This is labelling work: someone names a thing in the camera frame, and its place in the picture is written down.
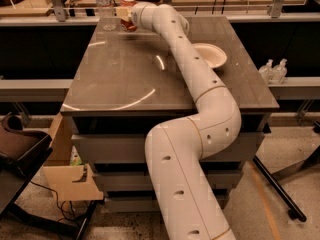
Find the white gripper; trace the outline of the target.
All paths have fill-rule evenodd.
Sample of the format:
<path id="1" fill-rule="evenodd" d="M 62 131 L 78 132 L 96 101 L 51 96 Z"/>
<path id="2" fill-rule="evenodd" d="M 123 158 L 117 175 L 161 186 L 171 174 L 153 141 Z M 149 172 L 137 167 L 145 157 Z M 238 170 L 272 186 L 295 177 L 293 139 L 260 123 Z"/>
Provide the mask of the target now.
<path id="1" fill-rule="evenodd" d="M 153 13 L 157 6 L 148 2 L 137 3 L 132 7 L 117 7 L 116 15 L 123 21 L 130 22 L 138 28 L 151 30 L 153 28 Z"/>

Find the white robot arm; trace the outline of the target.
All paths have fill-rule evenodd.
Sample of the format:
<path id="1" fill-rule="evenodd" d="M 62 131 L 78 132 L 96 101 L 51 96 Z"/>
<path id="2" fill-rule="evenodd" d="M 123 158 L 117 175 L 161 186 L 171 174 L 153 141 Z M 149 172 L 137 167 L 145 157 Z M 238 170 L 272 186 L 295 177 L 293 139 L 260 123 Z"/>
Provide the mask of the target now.
<path id="1" fill-rule="evenodd" d="M 170 240 L 236 240 L 200 161 L 229 147 L 241 128 L 239 107 L 223 81 L 194 49 L 188 21 L 173 7 L 140 2 L 118 17 L 159 34 L 195 103 L 194 115 L 154 126 L 145 140 L 153 189 Z"/>

